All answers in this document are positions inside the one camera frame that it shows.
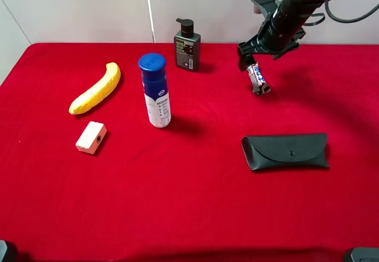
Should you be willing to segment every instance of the deodorant can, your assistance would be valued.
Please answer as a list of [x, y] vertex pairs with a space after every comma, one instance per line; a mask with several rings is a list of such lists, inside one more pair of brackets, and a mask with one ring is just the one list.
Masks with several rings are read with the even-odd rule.
[[154, 127], [165, 127], [171, 121], [165, 65], [166, 59], [158, 53], [148, 53], [138, 61], [147, 113]]

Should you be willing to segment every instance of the red tablecloth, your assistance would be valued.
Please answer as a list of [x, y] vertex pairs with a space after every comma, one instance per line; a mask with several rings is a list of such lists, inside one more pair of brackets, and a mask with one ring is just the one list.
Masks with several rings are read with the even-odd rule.
[[[137, 61], [167, 58], [173, 119], [147, 119]], [[0, 239], [33, 260], [340, 261], [379, 246], [379, 46], [259, 56], [256, 97], [235, 44], [202, 44], [199, 72], [171, 44], [35, 44], [0, 86]], [[117, 62], [82, 116], [70, 103]], [[75, 142], [108, 134], [94, 156]], [[330, 169], [253, 173], [244, 135], [326, 132]]]

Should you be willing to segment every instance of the banana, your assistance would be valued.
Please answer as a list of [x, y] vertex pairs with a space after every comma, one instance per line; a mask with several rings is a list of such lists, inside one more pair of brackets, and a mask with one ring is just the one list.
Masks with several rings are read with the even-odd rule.
[[107, 71], [104, 76], [89, 90], [85, 91], [75, 99], [69, 108], [71, 115], [83, 114], [99, 104], [106, 96], [111, 94], [117, 86], [121, 72], [118, 65], [114, 62], [106, 65]]

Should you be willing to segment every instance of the black cable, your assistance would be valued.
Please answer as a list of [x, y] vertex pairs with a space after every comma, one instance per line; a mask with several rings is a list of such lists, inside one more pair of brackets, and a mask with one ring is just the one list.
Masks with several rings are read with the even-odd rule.
[[316, 22], [304, 23], [303, 26], [307, 26], [307, 27], [316, 26], [316, 25], [321, 24], [322, 22], [325, 21], [325, 14], [324, 13], [315, 13], [315, 14], [312, 14], [310, 17], [322, 17], [322, 18], [320, 20], [317, 20]]
[[325, 10], [326, 10], [326, 13], [327, 15], [333, 19], [334, 21], [337, 21], [337, 22], [340, 22], [340, 23], [355, 23], [355, 22], [359, 22], [359, 21], [362, 21], [363, 19], [366, 19], [367, 17], [369, 17], [370, 15], [372, 15], [374, 12], [376, 12], [376, 10], [379, 9], [379, 4], [377, 6], [375, 6], [370, 12], [366, 13], [365, 15], [363, 16], [360, 16], [358, 18], [355, 18], [355, 19], [341, 19], [341, 18], [338, 18], [336, 17], [331, 11], [330, 11], [330, 8], [329, 8], [329, 0], [325, 0]]

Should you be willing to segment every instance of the white eraser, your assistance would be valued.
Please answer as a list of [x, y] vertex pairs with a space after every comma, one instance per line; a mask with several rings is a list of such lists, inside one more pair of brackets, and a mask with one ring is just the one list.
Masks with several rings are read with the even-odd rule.
[[104, 124], [91, 121], [76, 142], [76, 147], [82, 152], [94, 154], [106, 133]]

